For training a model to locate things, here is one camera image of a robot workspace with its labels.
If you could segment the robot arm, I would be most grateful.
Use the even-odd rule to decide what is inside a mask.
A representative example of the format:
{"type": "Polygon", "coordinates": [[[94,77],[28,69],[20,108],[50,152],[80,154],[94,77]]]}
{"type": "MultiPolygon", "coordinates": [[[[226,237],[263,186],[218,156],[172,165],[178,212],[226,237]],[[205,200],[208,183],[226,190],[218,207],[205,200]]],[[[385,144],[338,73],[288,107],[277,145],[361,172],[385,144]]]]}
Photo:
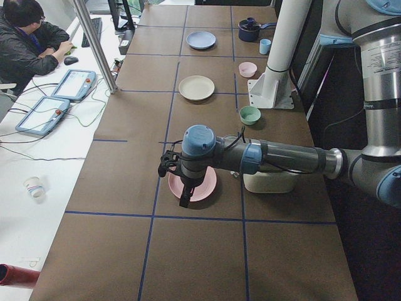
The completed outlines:
{"type": "Polygon", "coordinates": [[[218,137],[205,125],[184,134],[176,174],[187,207],[206,169],[254,175],[269,167],[341,178],[383,203],[400,206],[400,2],[325,1],[320,44],[355,46],[361,54],[367,144],[361,150],[301,147],[218,137]]]}

